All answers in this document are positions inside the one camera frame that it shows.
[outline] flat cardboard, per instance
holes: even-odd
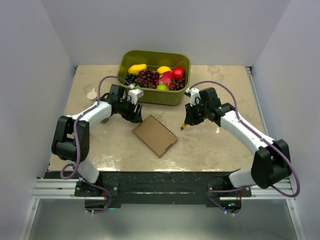
[[[178,138],[152,115],[132,132],[161,158],[178,141]]]

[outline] white round object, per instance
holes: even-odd
[[[86,95],[86,97],[89,100],[95,100],[97,98],[98,94],[95,92],[95,89],[92,89],[92,91],[88,92],[88,94]]]

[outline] red apple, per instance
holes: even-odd
[[[171,74],[175,80],[181,80],[184,77],[184,73],[184,69],[182,67],[177,66],[172,70]]]
[[[156,81],[156,85],[158,86],[159,84],[166,85],[168,89],[171,88],[174,84],[174,77],[172,76],[171,71],[166,71],[160,74],[160,78]]]

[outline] robotic arm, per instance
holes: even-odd
[[[186,117],[181,130],[187,125],[198,125],[209,119],[233,134],[254,155],[252,167],[230,173],[221,186],[223,189],[252,185],[266,189],[291,175],[292,171],[284,159],[266,143],[276,147],[290,161],[289,147],[284,140],[275,141],[252,126],[239,113],[237,116],[235,107],[230,103],[221,104],[213,87],[203,90],[188,88],[185,94],[190,97],[190,103],[185,105]]]
[[[126,98],[122,99],[125,88],[112,85],[110,92],[104,94],[93,106],[73,116],[61,116],[55,128],[51,151],[60,159],[74,164],[77,160],[77,145],[74,137],[74,123],[82,116],[76,125],[79,139],[80,164],[77,171],[88,182],[95,183],[99,177],[99,171],[88,158],[90,148],[90,130],[99,122],[109,119],[113,114],[120,114],[131,123],[141,123],[141,108],[138,98],[144,95],[141,89],[131,89]]]

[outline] green bin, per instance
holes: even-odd
[[[172,91],[142,88],[144,95],[139,98],[140,103],[177,106],[182,102],[184,92],[190,82],[191,64],[187,56],[170,52],[132,50],[123,56],[117,76],[125,79],[128,74],[128,69],[135,64],[146,64],[147,68],[154,72],[161,66],[167,66],[171,69],[181,67],[184,70],[185,77],[185,87],[181,90]],[[121,80],[118,80],[118,83],[129,89]]]

